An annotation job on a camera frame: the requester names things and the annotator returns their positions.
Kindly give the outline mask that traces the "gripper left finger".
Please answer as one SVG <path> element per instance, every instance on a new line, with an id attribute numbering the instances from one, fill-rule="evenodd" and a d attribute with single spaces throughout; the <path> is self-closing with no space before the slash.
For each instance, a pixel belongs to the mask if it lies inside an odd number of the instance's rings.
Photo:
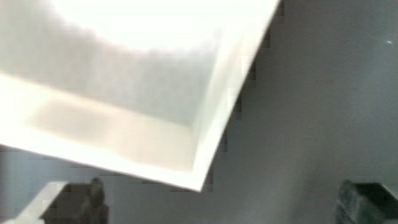
<path id="1" fill-rule="evenodd" d="M 109 224 L 105 184 L 98 177 L 89 183 L 68 183 L 40 219 L 45 224 Z"/>

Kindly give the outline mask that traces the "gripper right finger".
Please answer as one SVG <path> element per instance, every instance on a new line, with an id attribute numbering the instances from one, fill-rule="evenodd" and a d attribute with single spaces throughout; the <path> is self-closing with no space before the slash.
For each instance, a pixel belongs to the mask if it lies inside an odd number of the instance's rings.
<path id="1" fill-rule="evenodd" d="M 398 224 L 398 184 L 342 183 L 335 224 Z"/>

